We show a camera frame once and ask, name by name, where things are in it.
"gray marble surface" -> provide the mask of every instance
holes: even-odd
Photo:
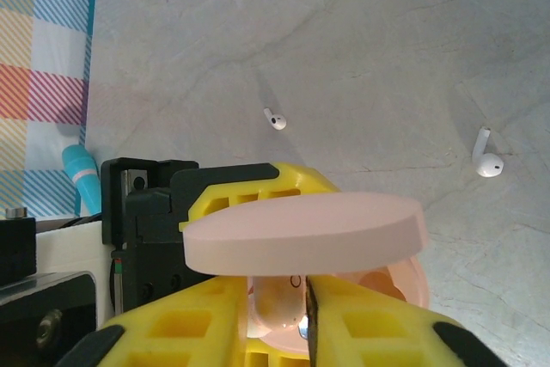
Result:
[[[419,199],[432,308],[546,365],[549,29],[549,0],[97,0],[87,146]],[[494,179],[469,159],[482,125]]]

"open case lid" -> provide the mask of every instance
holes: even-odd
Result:
[[[319,193],[254,201],[183,232],[186,264],[231,276],[366,271],[427,243],[422,205],[384,193]]]

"table surface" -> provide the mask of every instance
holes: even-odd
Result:
[[[511,365],[543,365],[549,29],[549,0],[96,0],[87,146],[301,163],[416,198],[432,308]],[[493,179],[470,162],[483,125],[504,158]]]

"white earbud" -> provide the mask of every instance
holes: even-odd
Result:
[[[491,135],[490,129],[481,128],[472,151],[475,172],[486,178],[500,175],[504,167],[504,161],[500,157],[494,154],[484,154],[489,135]]]
[[[276,130],[280,131],[286,127],[286,119],[283,115],[278,113],[273,114],[271,109],[268,107],[264,109],[264,114],[266,115],[267,120],[269,120],[269,125],[271,125]]]

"plaid fabric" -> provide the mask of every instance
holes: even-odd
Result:
[[[83,144],[95,0],[0,0],[0,217],[71,217],[61,151]]]

